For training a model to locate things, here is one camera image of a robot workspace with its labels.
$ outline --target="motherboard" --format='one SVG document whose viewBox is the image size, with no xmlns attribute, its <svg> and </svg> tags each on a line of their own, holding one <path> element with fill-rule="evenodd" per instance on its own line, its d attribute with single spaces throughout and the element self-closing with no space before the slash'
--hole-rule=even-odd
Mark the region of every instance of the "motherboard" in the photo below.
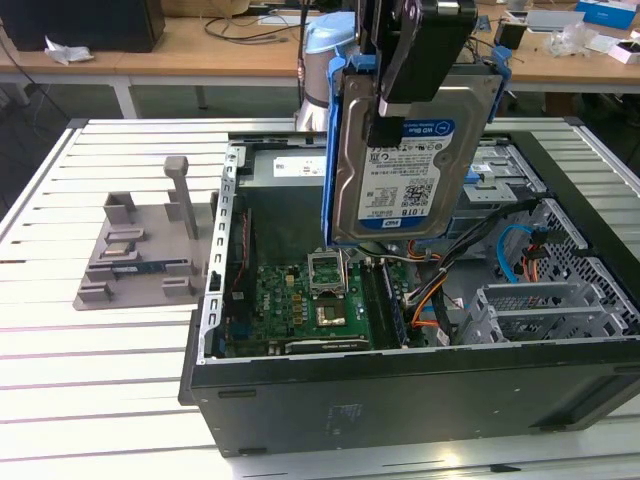
<svg viewBox="0 0 640 480">
<path fill-rule="evenodd" d="M 349 263 L 331 250 L 306 263 L 261 265 L 250 318 L 228 325 L 231 356 L 289 355 L 379 348 L 382 321 L 376 300 L 408 289 L 403 265 L 391 263 L 386 280 L 364 262 Z M 389 328 L 393 335 L 395 329 Z"/>
</svg>

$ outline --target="blue cable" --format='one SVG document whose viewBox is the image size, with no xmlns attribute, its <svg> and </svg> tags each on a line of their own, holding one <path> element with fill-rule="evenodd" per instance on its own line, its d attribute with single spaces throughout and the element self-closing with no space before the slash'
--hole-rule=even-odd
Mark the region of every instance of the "blue cable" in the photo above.
<svg viewBox="0 0 640 480">
<path fill-rule="evenodd" d="M 500 235 L 500 238 L 498 239 L 498 244 L 496 245 L 496 256 L 498 257 L 498 263 L 500 264 L 500 268 L 502 269 L 505 276 L 507 277 L 507 280 L 509 280 L 510 283 L 518 283 L 518 277 L 516 277 L 516 275 L 513 273 L 513 271 L 511 270 L 511 267 L 509 266 L 509 263 L 507 262 L 506 257 L 504 256 L 504 241 L 507 238 L 507 234 L 511 230 L 522 230 L 523 232 L 527 232 L 529 235 L 533 233 L 533 230 L 525 225 L 518 225 L 518 224 L 509 225 L 507 228 L 504 229 L 504 232 L 502 232 L 502 234 Z"/>
</svg>

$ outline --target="floor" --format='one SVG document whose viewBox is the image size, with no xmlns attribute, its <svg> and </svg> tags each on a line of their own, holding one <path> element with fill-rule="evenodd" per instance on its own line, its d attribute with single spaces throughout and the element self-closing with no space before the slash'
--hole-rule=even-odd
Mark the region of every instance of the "floor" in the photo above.
<svg viewBox="0 0 640 480">
<path fill-rule="evenodd" d="M 120 118 L 120 110 L 109 87 L 44 86 L 49 95 L 71 118 Z M 67 121 L 53 108 L 42 93 L 30 88 L 31 103 L 25 108 L 5 108 L 0 111 L 0 218 L 18 197 L 33 172 L 55 144 Z M 173 117 L 288 117 L 297 107 L 296 91 L 292 88 L 207 88 L 210 107 L 199 110 L 191 87 L 136 87 L 142 115 L 148 118 Z M 518 94 L 509 109 L 509 116 L 543 115 L 543 95 Z M 640 169 L 640 128 L 626 123 L 625 118 L 601 105 L 593 106 L 576 97 L 580 118 L 601 140 L 628 161 L 634 170 Z"/>
</svg>

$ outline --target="hard drive label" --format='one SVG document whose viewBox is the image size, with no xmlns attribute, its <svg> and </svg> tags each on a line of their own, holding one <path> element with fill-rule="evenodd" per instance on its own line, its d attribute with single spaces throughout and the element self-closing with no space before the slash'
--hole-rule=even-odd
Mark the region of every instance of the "hard drive label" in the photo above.
<svg viewBox="0 0 640 480">
<path fill-rule="evenodd" d="M 358 219 L 369 228 L 399 228 L 427 216 L 440 180 L 433 160 L 454 131 L 453 120 L 409 120 L 400 145 L 367 148 Z"/>
</svg>

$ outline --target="green motherboard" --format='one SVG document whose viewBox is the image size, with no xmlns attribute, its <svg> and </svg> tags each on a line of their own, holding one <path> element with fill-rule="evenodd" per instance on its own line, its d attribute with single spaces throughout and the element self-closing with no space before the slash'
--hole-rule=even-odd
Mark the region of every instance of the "green motherboard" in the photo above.
<svg viewBox="0 0 640 480">
<path fill-rule="evenodd" d="M 335 282 L 336 269 L 315 268 L 314 280 Z M 369 321 L 362 297 L 360 267 L 348 269 L 347 291 L 343 298 L 327 296 L 314 299 L 310 290 L 307 264 L 264 266 L 258 268 L 256 293 L 257 319 L 253 334 L 261 338 L 283 337 L 346 337 L 369 338 Z M 318 325 L 318 316 L 329 319 Z M 339 325 L 330 325 L 331 318 L 344 318 Z"/>
<path fill-rule="evenodd" d="M 245 357 L 282 355 L 290 353 L 288 348 L 308 348 L 309 353 L 319 348 L 347 348 L 336 346 L 341 341 L 351 349 L 376 348 L 375 325 L 370 323 L 374 317 L 367 311 L 374 308 L 370 299 L 367 302 L 372 293 L 371 273 L 367 273 L 371 270 L 362 263 L 341 267 L 335 259 L 313 263 L 313 281 L 308 263 L 258 267 L 251 315 L 231 322 L 229 354 Z M 409 285 L 405 266 L 389 263 L 388 271 L 391 288 L 401 298 Z M 319 285 L 328 289 L 323 291 Z"/>
</svg>

